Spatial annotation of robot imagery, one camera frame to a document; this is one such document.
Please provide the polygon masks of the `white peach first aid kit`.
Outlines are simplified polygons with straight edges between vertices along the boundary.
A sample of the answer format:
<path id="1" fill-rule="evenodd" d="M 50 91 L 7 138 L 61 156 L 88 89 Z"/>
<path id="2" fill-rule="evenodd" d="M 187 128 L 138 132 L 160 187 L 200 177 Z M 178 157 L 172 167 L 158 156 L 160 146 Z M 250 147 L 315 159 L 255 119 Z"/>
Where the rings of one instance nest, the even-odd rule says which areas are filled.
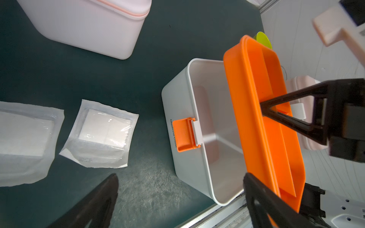
<path id="1" fill-rule="evenodd" d="M 33 0 L 19 1 L 44 37 L 120 60 L 135 48 L 151 0 Z"/>

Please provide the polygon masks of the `orange kit tray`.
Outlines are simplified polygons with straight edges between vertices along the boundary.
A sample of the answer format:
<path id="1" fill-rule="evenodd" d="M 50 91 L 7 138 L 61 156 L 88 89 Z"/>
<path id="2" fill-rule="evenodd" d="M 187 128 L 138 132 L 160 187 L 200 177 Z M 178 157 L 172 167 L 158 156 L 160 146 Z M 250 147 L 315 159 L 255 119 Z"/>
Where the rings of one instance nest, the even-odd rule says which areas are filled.
<path id="1" fill-rule="evenodd" d="M 306 174 L 297 133 L 260 108 L 287 93 L 277 54 L 245 35 L 223 62 L 247 171 L 299 212 Z"/>

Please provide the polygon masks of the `white gauze packet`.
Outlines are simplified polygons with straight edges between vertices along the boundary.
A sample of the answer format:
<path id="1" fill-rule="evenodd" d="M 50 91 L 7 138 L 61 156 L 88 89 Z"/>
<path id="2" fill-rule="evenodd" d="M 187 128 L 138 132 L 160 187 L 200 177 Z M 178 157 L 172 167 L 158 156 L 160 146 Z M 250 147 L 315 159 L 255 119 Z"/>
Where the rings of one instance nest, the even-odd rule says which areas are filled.
<path id="1" fill-rule="evenodd" d="M 87 168 L 124 168 L 139 115 L 83 99 L 60 155 Z"/>
<path id="2" fill-rule="evenodd" d="M 64 118 L 62 109 L 1 102 L 1 187 L 48 175 Z"/>

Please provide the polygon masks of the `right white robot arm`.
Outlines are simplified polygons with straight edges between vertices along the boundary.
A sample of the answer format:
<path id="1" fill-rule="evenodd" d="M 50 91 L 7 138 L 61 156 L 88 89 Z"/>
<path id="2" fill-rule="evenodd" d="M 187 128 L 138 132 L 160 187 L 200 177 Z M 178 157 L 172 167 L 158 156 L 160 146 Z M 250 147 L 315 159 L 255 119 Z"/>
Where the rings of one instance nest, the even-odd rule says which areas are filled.
<path id="1" fill-rule="evenodd" d="M 303 97 L 313 97 L 310 123 L 274 111 L 273 107 Z M 327 145 L 332 157 L 354 162 L 365 161 L 365 80 L 325 81 L 264 101 L 262 114 L 297 133 Z M 362 228 L 365 205 L 340 197 L 317 186 L 306 184 L 301 213 L 313 224 L 328 228 Z"/>

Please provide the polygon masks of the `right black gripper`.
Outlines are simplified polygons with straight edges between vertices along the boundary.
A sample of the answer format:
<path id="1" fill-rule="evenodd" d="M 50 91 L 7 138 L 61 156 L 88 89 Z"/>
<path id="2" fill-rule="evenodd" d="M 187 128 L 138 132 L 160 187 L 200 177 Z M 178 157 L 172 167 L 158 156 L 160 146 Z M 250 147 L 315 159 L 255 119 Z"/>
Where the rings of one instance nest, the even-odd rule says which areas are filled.
<path id="1" fill-rule="evenodd" d="M 277 105 L 313 97 L 311 122 L 283 114 Z M 365 80 L 325 81 L 260 103 L 266 116 L 301 135 L 327 145 L 329 155 L 365 162 Z"/>

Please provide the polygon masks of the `blue orange first aid kit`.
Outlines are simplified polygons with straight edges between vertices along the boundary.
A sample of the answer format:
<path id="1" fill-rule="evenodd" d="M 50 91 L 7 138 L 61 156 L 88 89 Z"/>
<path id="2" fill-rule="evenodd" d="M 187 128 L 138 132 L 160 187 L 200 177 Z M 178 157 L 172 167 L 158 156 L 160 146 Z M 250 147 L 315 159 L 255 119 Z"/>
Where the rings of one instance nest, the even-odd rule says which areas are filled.
<path id="1" fill-rule="evenodd" d="M 192 59 L 161 95 L 176 175 L 228 205 L 247 168 L 223 62 Z"/>

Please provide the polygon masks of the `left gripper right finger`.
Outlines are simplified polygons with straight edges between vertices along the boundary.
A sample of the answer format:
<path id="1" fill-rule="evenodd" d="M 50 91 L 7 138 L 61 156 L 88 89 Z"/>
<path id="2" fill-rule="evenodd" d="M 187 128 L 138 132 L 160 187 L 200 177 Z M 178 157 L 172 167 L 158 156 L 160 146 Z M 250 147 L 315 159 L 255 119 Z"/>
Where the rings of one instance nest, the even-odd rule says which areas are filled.
<path id="1" fill-rule="evenodd" d="M 243 188 L 252 224 L 255 228 L 272 228 L 273 222 L 278 228 L 314 227 L 253 174 L 245 174 Z"/>

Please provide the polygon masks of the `pink first aid kit box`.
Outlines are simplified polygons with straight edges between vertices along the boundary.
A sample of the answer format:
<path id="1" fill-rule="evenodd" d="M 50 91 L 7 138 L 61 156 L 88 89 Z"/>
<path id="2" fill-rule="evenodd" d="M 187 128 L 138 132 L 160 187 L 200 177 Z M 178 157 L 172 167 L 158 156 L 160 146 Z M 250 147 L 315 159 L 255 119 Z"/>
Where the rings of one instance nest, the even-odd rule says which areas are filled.
<path id="1" fill-rule="evenodd" d="M 310 76 L 298 76 L 285 82 L 287 93 L 296 92 L 298 90 L 319 84 L 320 81 Z M 291 111 L 294 118 L 307 123 L 312 122 L 314 97 L 307 96 L 290 101 Z M 319 144 L 300 133 L 297 133 L 299 145 L 301 149 L 316 151 L 326 149 L 327 145 Z"/>

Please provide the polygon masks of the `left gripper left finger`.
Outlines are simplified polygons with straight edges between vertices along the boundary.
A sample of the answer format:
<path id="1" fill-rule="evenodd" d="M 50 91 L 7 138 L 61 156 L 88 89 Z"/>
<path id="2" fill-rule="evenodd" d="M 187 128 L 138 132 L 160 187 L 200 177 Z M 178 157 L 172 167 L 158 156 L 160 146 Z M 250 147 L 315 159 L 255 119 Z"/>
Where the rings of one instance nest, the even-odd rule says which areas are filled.
<path id="1" fill-rule="evenodd" d="M 113 173 L 48 227 L 108 228 L 117 202 L 118 188 L 118 177 Z"/>

